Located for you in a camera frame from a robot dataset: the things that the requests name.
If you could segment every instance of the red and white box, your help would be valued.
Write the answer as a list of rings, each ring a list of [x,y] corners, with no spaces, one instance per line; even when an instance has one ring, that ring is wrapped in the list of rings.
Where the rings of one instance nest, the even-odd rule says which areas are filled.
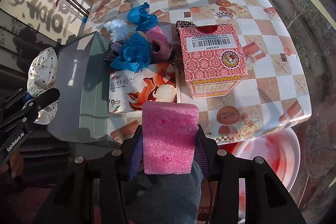
[[[233,25],[179,28],[185,81],[193,99],[226,95],[247,75]]]

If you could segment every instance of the pink foam block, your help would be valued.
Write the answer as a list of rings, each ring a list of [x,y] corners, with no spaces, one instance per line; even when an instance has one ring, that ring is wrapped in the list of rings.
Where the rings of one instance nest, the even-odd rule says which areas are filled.
[[[191,104],[142,105],[145,174],[188,174],[194,159],[199,110]]]
[[[150,28],[149,30],[145,31],[145,34],[149,42],[156,40],[169,44],[168,38],[164,35],[163,31],[159,26]]]

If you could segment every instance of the bolt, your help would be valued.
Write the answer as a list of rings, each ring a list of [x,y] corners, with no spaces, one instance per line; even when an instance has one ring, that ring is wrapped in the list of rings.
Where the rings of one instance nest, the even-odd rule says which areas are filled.
[[[264,163],[264,159],[262,157],[256,157],[254,160],[258,164],[263,164]]]
[[[226,150],[219,149],[219,150],[217,150],[217,154],[220,155],[220,156],[225,156],[226,155]]]
[[[77,164],[81,164],[83,161],[84,161],[83,157],[77,157],[77,158],[75,158],[75,163],[77,163]]]
[[[112,151],[112,155],[113,155],[113,156],[119,156],[119,155],[121,155],[121,150],[120,150],[120,149],[115,149],[115,150],[113,150],[113,151]]]

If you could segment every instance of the blue plastic bag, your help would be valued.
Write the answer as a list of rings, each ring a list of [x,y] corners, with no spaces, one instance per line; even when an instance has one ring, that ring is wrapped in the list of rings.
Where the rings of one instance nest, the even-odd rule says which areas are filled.
[[[127,15],[130,22],[138,25],[136,31],[145,32],[158,24],[157,16],[148,14],[147,8],[149,8],[149,4],[145,2],[138,7],[134,7]]]
[[[138,32],[121,47],[119,56],[110,64],[115,69],[138,72],[151,62],[151,44]]]

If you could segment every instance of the box logo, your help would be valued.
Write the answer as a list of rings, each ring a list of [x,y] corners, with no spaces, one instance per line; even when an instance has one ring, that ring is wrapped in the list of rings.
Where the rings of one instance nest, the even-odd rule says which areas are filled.
[[[120,79],[120,77],[121,77],[121,75],[114,75],[114,76],[112,77],[112,79],[113,79],[113,80],[118,80],[118,79]]]
[[[239,64],[239,57],[233,51],[226,51],[222,54],[222,62],[229,68],[234,68]]]

